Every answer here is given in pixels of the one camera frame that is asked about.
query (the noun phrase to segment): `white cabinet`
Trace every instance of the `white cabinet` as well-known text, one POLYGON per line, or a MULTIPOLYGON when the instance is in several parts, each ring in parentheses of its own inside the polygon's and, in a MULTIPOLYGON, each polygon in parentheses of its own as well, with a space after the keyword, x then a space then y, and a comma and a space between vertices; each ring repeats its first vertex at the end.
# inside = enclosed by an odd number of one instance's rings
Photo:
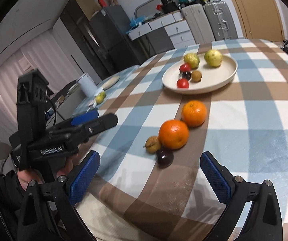
POLYGON ((156 30, 158 28, 164 27, 166 25, 172 24, 175 22, 175 19, 172 14, 165 15, 163 17, 160 17, 156 20, 153 20, 149 22, 149 26, 152 30, 156 30))
POLYGON ((181 12, 173 13, 173 17, 175 19, 175 22, 179 22, 179 21, 183 20, 183 16, 182 16, 181 12))
POLYGON ((152 29, 149 26, 148 23, 145 23, 143 25, 138 26, 136 29, 132 30, 128 36, 130 37, 130 39, 133 41, 149 32, 151 32, 152 29))
POLYGON ((172 36, 174 34, 186 32, 189 30, 190 30, 190 28, 189 28, 186 21, 174 23, 172 25, 165 27, 165 31, 167 32, 168 36, 172 36))
POLYGON ((182 43, 182 42, 186 42, 189 40, 194 40, 194 37, 191 31, 186 31, 183 33, 174 34, 170 36, 170 39, 172 41, 172 44, 177 44, 177 43, 182 43))
POLYGON ((182 48, 187 48, 188 46, 191 46, 191 45, 195 45, 195 41, 194 40, 190 40, 190 41, 186 41, 186 42, 183 42, 183 43, 177 43, 177 44, 174 44, 174 48, 175 49, 182 49, 182 48))
POLYGON ((165 27, 175 49, 187 48, 195 45, 193 34, 185 21, 180 21, 165 27))

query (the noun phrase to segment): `red tomato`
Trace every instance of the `red tomato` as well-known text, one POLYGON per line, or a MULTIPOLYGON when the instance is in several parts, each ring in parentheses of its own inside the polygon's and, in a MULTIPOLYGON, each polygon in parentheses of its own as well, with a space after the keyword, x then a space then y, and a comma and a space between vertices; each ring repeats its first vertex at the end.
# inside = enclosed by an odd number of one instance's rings
POLYGON ((183 65, 181 65, 180 71, 183 73, 187 71, 191 71, 191 65, 189 65, 188 63, 184 63, 183 65))
POLYGON ((177 87, 180 89, 188 89, 189 84, 187 79, 179 79, 176 83, 177 87))

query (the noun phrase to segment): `refrigerator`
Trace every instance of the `refrigerator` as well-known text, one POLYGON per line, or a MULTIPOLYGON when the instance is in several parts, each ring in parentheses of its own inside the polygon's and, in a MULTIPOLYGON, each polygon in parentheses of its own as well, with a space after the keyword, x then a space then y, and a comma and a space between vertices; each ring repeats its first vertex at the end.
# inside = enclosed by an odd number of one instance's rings
POLYGON ((79 3, 80 0, 68 1, 53 27, 53 36, 72 65, 82 73, 88 73, 98 84, 117 71, 111 57, 100 48, 91 33, 88 20, 91 15, 84 13, 90 8, 89 0, 82 5, 79 3))
POLYGON ((89 25, 99 47, 112 59, 116 72, 147 60, 139 41, 131 41, 127 35, 130 19, 122 6, 103 7, 90 19, 89 25))

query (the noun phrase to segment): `wooden plate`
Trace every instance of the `wooden plate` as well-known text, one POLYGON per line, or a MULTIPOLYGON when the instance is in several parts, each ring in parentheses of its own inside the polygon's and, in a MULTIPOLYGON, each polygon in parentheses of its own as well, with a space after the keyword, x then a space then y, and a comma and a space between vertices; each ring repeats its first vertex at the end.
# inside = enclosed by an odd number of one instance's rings
POLYGON ((107 82, 105 82, 102 86, 103 90, 108 90, 110 87, 112 87, 114 84, 116 84, 119 81, 119 76, 111 77, 107 82))

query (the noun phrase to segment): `kiwi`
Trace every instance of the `kiwi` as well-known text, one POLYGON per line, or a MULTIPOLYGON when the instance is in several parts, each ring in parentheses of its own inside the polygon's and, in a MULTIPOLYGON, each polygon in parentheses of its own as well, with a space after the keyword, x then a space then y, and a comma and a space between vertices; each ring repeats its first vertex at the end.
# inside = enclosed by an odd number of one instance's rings
POLYGON ((196 82, 196 83, 200 82, 202 79, 202 73, 199 70, 192 71, 191 79, 193 82, 196 82))

